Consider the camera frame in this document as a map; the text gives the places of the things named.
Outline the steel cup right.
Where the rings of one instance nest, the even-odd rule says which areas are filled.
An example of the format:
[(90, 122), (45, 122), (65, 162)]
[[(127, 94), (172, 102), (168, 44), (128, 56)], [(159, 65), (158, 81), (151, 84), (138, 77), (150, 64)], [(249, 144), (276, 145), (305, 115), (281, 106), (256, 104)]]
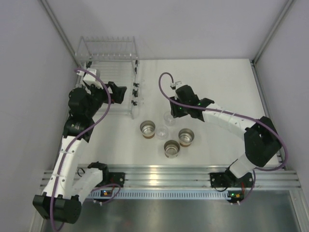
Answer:
[(195, 134), (192, 130), (184, 128), (179, 131), (178, 138), (181, 146), (188, 147), (193, 142)]

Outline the steel cup left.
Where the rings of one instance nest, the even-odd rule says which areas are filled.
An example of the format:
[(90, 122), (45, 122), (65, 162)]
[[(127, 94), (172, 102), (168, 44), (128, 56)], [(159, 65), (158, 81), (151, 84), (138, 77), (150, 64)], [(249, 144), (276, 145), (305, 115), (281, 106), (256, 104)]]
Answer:
[(140, 124), (140, 131), (144, 138), (151, 139), (155, 136), (155, 123), (150, 120), (146, 120)]

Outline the clear plastic cup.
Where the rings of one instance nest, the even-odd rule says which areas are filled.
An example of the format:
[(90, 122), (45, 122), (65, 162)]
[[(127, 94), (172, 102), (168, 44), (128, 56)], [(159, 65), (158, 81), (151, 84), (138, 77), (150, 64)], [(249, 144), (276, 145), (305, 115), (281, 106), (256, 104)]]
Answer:
[(166, 126), (160, 125), (156, 128), (155, 134), (160, 140), (165, 140), (169, 136), (169, 130)]
[(163, 118), (167, 126), (173, 126), (176, 123), (176, 119), (171, 115), (169, 111), (164, 113)]

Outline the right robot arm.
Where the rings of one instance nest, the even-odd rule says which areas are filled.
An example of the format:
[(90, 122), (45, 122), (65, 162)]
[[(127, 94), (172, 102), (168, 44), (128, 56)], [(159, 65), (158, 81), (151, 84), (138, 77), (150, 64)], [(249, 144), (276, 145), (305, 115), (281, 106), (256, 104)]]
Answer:
[(282, 144), (276, 129), (268, 117), (258, 120), (237, 116), (225, 111), (213, 100), (199, 99), (189, 85), (176, 82), (170, 85), (175, 95), (170, 98), (171, 115), (174, 118), (189, 115), (206, 123), (219, 126), (244, 141), (245, 152), (224, 172), (222, 181), (228, 186), (237, 186), (243, 177), (255, 168), (263, 168)]

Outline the aluminium mounting rail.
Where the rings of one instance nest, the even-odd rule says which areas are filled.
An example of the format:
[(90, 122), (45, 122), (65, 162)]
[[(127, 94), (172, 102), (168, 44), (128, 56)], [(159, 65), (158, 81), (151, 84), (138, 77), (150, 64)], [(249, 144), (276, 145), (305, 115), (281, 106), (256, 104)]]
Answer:
[[(222, 165), (109, 165), (111, 172), (125, 174), (127, 189), (211, 189), (210, 173), (223, 172)], [(255, 171), (255, 190), (300, 190), (296, 171)]]

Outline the clear acrylic dish rack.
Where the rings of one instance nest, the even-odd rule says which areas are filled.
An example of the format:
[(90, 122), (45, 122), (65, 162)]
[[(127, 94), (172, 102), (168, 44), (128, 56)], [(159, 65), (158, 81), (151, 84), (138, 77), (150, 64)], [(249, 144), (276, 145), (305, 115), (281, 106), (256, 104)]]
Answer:
[(135, 37), (81, 37), (75, 57), (82, 68), (96, 69), (101, 80), (127, 87), (122, 104), (113, 104), (110, 114), (134, 118), (138, 111), (139, 55)]

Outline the steel cup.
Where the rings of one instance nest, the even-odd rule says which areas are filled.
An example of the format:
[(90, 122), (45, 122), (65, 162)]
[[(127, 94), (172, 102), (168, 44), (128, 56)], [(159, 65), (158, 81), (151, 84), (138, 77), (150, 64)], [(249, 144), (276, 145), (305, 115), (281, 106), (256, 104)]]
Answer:
[(168, 140), (164, 144), (164, 153), (167, 158), (175, 158), (180, 151), (180, 145), (175, 140)]
[(181, 146), (188, 147), (193, 142), (195, 134), (192, 130), (184, 128), (179, 131), (178, 138)]
[(155, 123), (150, 120), (146, 120), (140, 124), (140, 131), (144, 138), (151, 139), (155, 136)]

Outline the left aluminium frame post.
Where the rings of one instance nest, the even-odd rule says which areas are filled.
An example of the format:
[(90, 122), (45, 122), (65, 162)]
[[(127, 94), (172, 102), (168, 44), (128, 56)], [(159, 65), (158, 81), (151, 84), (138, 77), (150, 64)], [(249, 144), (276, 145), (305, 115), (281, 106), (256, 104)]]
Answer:
[(54, 10), (52, 9), (51, 5), (47, 0), (39, 0), (40, 4), (42, 5), (43, 9), (45, 10), (47, 16), (51, 20), (51, 23), (53, 24), (53, 27), (56, 29), (58, 35), (60, 36), (65, 48), (69, 52), (71, 58), (74, 60), (74, 63), (77, 65), (77, 67), (80, 67), (80, 62), (77, 60), (75, 56), (75, 50), (69, 41), (60, 21), (58, 20), (56, 14), (54, 13)]

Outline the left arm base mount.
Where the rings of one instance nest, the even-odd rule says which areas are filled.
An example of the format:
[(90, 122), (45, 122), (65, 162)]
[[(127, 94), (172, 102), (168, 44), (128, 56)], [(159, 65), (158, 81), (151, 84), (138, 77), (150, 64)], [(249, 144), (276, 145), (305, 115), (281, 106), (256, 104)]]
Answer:
[(124, 186), (125, 183), (125, 176), (124, 172), (109, 172), (107, 178), (107, 184), (118, 184), (120, 187)]

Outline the steel cup front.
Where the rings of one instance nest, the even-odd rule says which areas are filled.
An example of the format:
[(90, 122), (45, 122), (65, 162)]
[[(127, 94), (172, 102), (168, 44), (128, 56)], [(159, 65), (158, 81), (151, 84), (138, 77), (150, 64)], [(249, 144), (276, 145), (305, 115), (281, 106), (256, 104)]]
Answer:
[(175, 158), (180, 151), (180, 145), (175, 140), (168, 140), (164, 144), (164, 153), (167, 158)]

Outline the aluminium frame post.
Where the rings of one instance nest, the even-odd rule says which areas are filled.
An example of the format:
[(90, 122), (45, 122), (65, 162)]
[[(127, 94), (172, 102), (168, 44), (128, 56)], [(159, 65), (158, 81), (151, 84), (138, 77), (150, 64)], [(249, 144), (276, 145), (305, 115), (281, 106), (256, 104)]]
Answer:
[(282, 8), (280, 9), (278, 15), (275, 17), (275, 20), (270, 26), (265, 38), (263, 39), (261, 45), (259, 46), (254, 58), (251, 60), (252, 66), (256, 66), (262, 55), (265, 53), (267, 47), (275, 37), (277, 31), (283, 24), (286, 16), (289, 14), (291, 9), (293, 8), (296, 0), (286, 0)]
[(77, 65), (77, 67), (80, 67), (80, 62), (77, 60), (75, 56), (75, 50), (69, 41), (60, 21), (58, 20), (56, 14), (54, 13), (54, 10), (52, 9), (51, 5), (47, 0), (39, 0), (40, 4), (42, 5), (43, 9), (45, 10), (47, 16), (51, 20), (51, 23), (53, 24), (53, 27), (56, 29), (58, 35), (60, 36), (65, 48), (69, 52), (71, 58), (74, 60), (74, 63)]

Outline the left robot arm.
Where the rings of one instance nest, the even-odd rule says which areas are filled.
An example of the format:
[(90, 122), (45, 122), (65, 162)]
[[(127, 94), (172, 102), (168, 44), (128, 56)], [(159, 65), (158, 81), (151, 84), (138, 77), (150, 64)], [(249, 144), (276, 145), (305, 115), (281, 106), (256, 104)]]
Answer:
[(93, 189), (123, 186), (113, 178), (108, 166), (98, 161), (90, 163), (82, 177), (74, 181), (80, 157), (96, 125), (94, 115), (104, 103), (121, 104), (124, 100), (127, 87), (118, 87), (114, 82), (108, 82), (106, 87), (111, 91), (91, 84), (69, 93), (70, 111), (58, 160), (42, 194), (33, 198), (33, 206), (44, 219), (74, 224)]

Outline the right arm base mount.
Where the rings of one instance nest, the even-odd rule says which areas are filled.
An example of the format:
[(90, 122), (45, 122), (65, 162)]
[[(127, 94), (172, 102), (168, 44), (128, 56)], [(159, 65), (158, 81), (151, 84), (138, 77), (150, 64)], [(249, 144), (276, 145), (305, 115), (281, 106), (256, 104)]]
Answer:
[(231, 179), (224, 172), (210, 173), (210, 182), (212, 188), (231, 187)]

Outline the right aluminium frame post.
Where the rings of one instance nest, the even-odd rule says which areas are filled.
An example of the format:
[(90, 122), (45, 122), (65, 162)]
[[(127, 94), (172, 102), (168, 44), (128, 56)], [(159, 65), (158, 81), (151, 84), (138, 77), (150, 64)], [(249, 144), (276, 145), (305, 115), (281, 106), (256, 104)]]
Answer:
[(275, 20), (270, 26), (265, 38), (263, 39), (261, 45), (259, 46), (254, 58), (251, 60), (252, 66), (256, 66), (262, 55), (265, 53), (267, 47), (275, 37), (277, 31), (283, 24), (286, 16), (289, 14), (291, 9), (293, 8), (296, 0), (286, 0), (282, 8), (280, 9), (278, 15), (275, 17)]

